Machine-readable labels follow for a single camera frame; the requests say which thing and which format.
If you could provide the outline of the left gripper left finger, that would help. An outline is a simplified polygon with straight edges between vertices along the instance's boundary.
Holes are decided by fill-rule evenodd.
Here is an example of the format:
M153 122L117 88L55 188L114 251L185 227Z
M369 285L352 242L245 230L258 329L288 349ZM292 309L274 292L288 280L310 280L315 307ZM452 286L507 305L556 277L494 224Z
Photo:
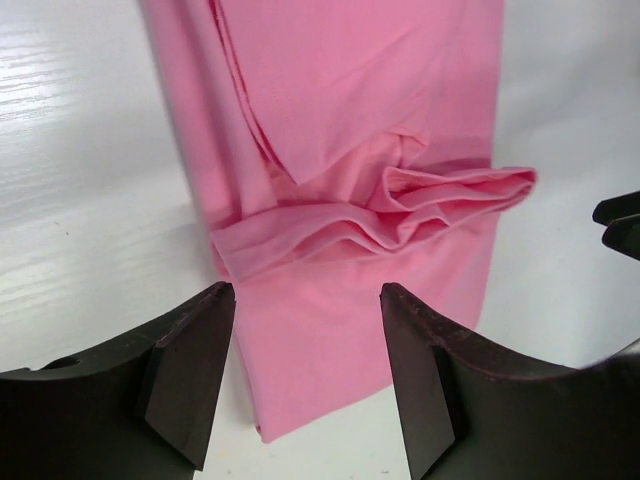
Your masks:
M235 293L168 313L43 368L1 376L5 479L190 479L205 465Z

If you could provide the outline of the pink t shirt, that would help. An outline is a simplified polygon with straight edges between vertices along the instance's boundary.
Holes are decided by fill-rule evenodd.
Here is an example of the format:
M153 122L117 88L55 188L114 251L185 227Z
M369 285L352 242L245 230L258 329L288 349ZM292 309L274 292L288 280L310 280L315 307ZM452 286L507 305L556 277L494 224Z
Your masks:
M389 386L379 294L474 327L499 215L500 1L142 5L272 442Z

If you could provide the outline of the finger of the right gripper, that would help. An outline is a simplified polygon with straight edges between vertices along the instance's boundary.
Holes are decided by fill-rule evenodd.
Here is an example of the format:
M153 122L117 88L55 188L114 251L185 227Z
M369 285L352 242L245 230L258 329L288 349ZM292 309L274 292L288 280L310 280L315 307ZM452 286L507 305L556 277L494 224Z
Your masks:
M602 243L611 250L640 259L639 215L630 215L611 221L602 236Z
M592 214L595 223L609 226L612 222L636 216L640 212L640 192L635 191L600 201Z

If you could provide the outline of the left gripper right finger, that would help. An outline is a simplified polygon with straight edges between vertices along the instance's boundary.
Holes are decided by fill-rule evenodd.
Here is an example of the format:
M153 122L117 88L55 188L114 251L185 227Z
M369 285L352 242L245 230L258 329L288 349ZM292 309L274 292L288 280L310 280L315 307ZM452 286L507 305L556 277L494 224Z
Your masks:
M497 344L397 283L380 295L414 479L635 479L639 347L581 369Z

